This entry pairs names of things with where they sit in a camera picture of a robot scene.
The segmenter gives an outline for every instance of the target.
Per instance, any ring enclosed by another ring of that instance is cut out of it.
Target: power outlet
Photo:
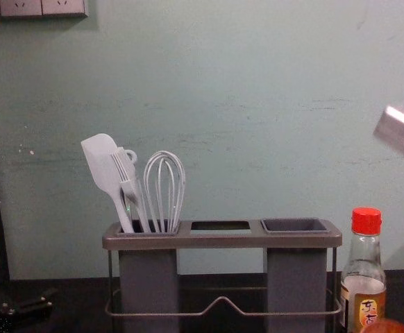
[[[3,17],[37,17],[42,16],[41,0],[0,0]]]
[[[42,0],[44,16],[87,16],[85,0]]]

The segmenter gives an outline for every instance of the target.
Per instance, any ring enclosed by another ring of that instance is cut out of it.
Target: white silicone spatula
[[[116,143],[112,137],[101,133],[83,140],[81,144],[96,185],[114,201],[122,229],[127,233],[134,232],[124,208],[119,172],[111,158],[117,149]]]

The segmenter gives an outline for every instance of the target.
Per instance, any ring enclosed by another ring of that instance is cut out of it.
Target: orange object
[[[352,213],[352,231],[357,234],[380,234],[381,212],[372,207],[358,207]]]
[[[380,319],[364,327],[361,333],[404,333],[404,325],[390,319]]]

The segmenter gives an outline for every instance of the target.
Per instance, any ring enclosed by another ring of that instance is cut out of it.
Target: gray utensil holder
[[[335,300],[336,248],[341,244],[341,232],[331,222],[319,219],[183,221],[176,234],[124,234],[115,223],[103,236],[110,258],[106,311],[122,319],[124,333],[178,333],[179,317],[204,316],[214,304],[227,302],[243,316],[266,317],[268,333],[324,333],[326,316],[340,312],[339,305],[326,311],[327,248],[333,248]],[[201,312],[178,313],[179,248],[267,249],[267,312],[244,311],[221,296]],[[122,314],[109,310],[113,302],[113,250],[119,253]]]

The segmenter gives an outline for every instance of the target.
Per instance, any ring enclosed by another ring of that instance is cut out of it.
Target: bottle
[[[346,333],[384,318],[385,273],[380,260],[381,212],[358,207],[352,213],[352,240],[341,275],[341,326]]]

